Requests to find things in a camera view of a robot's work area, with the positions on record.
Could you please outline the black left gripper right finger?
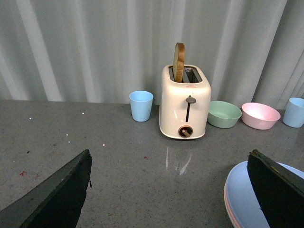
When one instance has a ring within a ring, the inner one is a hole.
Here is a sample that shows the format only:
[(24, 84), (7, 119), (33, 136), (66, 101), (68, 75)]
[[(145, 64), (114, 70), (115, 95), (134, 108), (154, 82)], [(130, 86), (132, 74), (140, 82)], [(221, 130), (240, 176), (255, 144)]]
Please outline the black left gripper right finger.
[(271, 228), (304, 226), (304, 179), (258, 150), (248, 156), (247, 172)]

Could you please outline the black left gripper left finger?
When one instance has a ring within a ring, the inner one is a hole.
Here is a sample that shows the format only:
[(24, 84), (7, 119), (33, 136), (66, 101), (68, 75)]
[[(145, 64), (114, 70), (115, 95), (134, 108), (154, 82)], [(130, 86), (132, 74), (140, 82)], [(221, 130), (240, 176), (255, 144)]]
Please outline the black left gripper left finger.
[(90, 184), (92, 157), (84, 150), (0, 212), (2, 228), (76, 227)]

